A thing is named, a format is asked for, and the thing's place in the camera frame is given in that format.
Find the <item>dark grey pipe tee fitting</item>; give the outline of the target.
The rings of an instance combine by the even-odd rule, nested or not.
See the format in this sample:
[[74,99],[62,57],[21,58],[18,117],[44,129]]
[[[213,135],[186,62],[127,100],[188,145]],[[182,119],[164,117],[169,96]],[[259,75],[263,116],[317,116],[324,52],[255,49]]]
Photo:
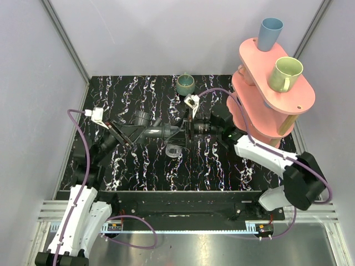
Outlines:
[[150,126],[152,116],[146,112],[136,110],[135,111],[134,125],[144,126],[144,132],[136,140],[137,144],[144,144],[146,139],[162,139],[167,140],[173,134],[178,132],[180,128],[178,126],[172,126],[170,124],[161,124],[161,120],[157,119],[153,126]]

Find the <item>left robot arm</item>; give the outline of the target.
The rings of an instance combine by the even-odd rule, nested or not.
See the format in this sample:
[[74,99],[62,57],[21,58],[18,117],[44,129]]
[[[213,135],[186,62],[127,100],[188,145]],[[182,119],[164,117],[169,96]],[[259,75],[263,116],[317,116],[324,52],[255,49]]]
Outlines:
[[149,122],[135,121],[132,125],[123,125],[107,121],[100,124],[105,132],[91,146],[82,130],[78,130],[85,153],[79,159],[75,172],[77,182],[70,189],[57,234],[47,251],[37,253],[36,265],[89,265],[90,251],[105,222],[138,219],[137,216],[120,213],[116,195],[99,193],[104,173],[100,162],[118,145],[135,144],[143,136]]

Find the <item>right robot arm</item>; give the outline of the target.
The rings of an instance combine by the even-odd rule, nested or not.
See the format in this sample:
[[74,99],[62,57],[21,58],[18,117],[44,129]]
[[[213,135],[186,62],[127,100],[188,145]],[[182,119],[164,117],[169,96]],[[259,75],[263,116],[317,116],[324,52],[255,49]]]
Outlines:
[[265,219],[273,210],[287,206],[306,211],[327,188],[324,175],[311,154],[285,152],[257,141],[235,126],[231,114],[212,113],[209,119],[202,120],[186,114],[175,125],[163,125],[163,138],[169,144],[185,146],[194,135],[215,135],[221,145],[237,156],[282,178],[281,186],[264,191],[252,205],[257,219]]

